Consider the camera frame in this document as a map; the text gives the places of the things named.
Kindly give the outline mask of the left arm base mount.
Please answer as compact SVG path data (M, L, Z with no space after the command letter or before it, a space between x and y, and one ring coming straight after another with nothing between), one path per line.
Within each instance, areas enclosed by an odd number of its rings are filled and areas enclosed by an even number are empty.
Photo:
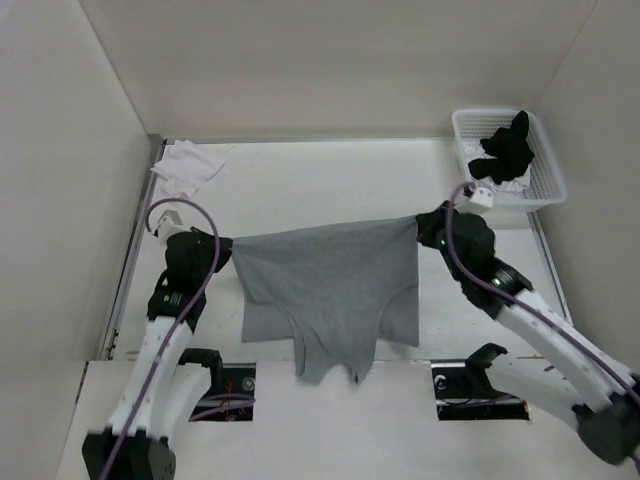
M251 422L254 418L255 363L224 364L216 380L196 404L191 421Z

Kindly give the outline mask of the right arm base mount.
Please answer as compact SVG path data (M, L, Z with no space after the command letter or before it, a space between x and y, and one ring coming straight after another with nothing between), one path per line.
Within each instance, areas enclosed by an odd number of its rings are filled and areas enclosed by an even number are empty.
M463 361L432 362L431 375L440 421L529 421L525 401L475 383Z

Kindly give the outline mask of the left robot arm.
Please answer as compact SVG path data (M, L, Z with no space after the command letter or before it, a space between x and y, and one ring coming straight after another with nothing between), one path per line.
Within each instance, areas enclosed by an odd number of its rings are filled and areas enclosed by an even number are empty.
M166 238L166 268L147 304L145 333L119 403L101 431L82 445L92 479L172 479L172 438L201 398L224 387L218 352L190 349L206 306L204 281L230 260L233 241L197 228Z

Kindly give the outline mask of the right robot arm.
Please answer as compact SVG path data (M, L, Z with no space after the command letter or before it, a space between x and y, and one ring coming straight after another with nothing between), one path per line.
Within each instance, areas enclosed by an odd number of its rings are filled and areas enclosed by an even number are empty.
M517 359L487 343L470 355L464 384L529 401L572 428L597 458L639 460L639 375L555 314L533 284L495 255L495 234L479 215L445 201L416 217L417 241L438 251L466 299L528 343L549 364Z

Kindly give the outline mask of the grey tank top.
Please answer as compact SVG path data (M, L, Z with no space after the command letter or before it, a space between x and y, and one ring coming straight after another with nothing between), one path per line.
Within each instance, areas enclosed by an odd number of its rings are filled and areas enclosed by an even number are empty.
M420 342L416 238L407 216L235 239L242 340L292 340L303 382L318 384L335 366L363 382L378 340Z

